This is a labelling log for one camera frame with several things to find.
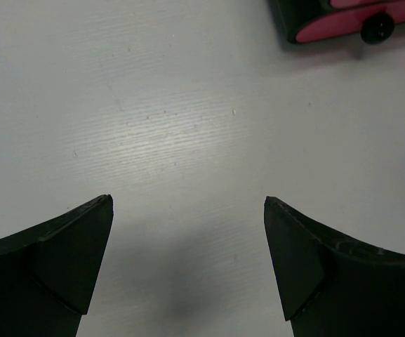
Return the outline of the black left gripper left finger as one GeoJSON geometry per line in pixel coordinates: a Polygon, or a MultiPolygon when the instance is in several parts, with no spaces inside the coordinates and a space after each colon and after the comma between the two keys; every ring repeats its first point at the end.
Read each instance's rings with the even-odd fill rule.
{"type": "Polygon", "coordinates": [[[75,336],[113,221],[104,194],[0,239],[0,336],[75,336]]]}

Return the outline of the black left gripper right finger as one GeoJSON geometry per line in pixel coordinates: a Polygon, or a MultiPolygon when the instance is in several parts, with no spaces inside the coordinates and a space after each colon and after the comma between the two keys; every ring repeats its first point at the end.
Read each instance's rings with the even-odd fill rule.
{"type": "Polygon", "coordinates": [[[405,254],[308,218],[276,197],[264,225],[295,336],[405,336],[405,254]]]}

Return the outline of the black pink drawer organizer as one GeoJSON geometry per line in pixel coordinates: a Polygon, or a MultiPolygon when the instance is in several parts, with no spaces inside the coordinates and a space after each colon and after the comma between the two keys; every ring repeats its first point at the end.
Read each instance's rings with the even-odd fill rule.
{"type": "Polygon", "coordinates": [[[277,0],[270,5],[277,12],[285,39],[292,44],[359,34],[365,44],[377,45],[405,23],[405,0],[277,0]]]}

